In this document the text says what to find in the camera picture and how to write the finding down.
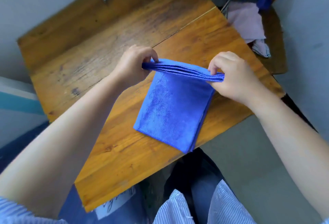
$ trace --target teal wall stripe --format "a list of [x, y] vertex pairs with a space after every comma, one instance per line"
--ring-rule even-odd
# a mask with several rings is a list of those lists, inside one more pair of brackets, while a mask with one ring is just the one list
[[38, 100], [19, 97], [5, 92], [0, 92], [0, 109], [44, 115]]

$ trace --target forearm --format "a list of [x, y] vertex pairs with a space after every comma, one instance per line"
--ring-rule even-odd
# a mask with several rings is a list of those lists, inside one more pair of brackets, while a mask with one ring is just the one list
[[56, 217], [123, 90], [114, 75], [95, 85], [0, 175], [0, 196]]
[[329, 145], [270, 91], [258, 93], [250, 109], [300, 191], [323, 218], [329, 217]]

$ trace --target shirt sleeve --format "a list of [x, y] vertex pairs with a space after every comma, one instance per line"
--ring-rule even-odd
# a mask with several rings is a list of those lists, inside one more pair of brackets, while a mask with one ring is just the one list
[[0, 224], [67, 224], [64, 220], [52, 220], [35, 217], [31, 211], [23, 205], [19, 205], [6, 198], [0, 197]]

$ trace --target person's left hand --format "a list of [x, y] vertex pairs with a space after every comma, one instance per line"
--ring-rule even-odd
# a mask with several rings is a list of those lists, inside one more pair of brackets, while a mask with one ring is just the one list
[[126, 88], [143, 81], [149, 70], [142, 69], [143, 62], [150, 62], [151, 58], [158, 62], [157, 53], [150, 47], [133, 45], [122, 55], [113, 73], [125, 85]]

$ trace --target person's right hand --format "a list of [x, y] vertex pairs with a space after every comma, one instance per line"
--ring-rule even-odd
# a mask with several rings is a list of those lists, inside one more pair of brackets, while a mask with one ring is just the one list
[[247, 62], [233, 52], [221, 52], [210, 61], [208, 70], [211, 75], [215, 75], [217, 69], [225, 73], [224, 81], [208, 83], [221, 95], [246, 106], [260, 92], [267, 90]]

